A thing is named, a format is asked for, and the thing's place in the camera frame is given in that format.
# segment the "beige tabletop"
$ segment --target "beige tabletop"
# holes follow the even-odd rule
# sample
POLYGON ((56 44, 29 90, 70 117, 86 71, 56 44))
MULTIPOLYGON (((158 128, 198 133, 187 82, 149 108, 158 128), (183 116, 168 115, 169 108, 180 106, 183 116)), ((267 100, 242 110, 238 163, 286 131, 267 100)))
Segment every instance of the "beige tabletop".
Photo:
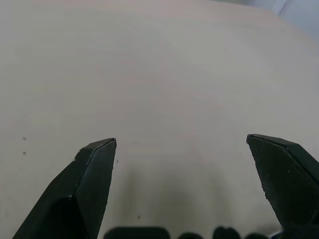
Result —
POLYGON ((99 238, 279 223, 246 135, 319 158, 319 49, 270 11, 206 0, 0 3, 0 238, 93 141, 116 137, 99 238))

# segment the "table surface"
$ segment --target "table surface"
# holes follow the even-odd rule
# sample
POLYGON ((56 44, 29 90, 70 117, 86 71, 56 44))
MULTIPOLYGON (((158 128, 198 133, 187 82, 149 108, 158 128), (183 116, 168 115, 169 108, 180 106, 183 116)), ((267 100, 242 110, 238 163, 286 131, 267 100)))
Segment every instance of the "table surface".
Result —
POLYGON ((205 0, 0 3, 0 238, 93 141, 116 137, 99 238, 279 228, 246 135, 319 158, 319 49, 270 11, 205 0))

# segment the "white surface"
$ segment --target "white surface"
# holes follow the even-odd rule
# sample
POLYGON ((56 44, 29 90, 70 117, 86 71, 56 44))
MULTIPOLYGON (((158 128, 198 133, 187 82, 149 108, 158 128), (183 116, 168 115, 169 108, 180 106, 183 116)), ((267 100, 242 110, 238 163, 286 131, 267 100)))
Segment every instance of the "white surface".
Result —
POLYGON ((311 40, 270 12, 212 1, 0 9, 0 238, 81 147, 107 137, 118 163, 100 238, 123 225, 172 238, 279 228, 245 140, 283 137, 319 158, 311 40))

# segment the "wall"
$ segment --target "wall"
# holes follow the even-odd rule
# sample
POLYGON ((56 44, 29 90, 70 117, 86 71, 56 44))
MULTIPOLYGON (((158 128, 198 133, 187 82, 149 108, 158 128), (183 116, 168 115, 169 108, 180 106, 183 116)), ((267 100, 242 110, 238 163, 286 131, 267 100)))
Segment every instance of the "wall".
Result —
POLYGON ((301 28, 319 44, 318 0, 288 0, 280 16, 301 28))
MULTIPOLYGON (((217 0, 222 2, 251 5, 272 10, 277 0, 217 0)), ((319 1, 287 0, 279 16, 297 26, 319 44, 319 1)))

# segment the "black plastic part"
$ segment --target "black plastic part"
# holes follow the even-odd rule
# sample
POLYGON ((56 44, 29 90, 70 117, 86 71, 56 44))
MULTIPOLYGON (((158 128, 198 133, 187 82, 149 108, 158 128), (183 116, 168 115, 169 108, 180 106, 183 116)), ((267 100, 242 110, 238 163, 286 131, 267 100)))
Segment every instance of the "black plastic part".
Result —
POLYGON ((104 239, 169 239, 163 228, 114 228, 104 235, 104 239))
POLYGON ((317 223, 319 163, 299 144, 281 138, 249 134, 247 143, 281 225, 317 223))
POLYGON ((95 239, 104 215, 116 149, 114 138, 82 148, 46 188, 14 239, 95 239))

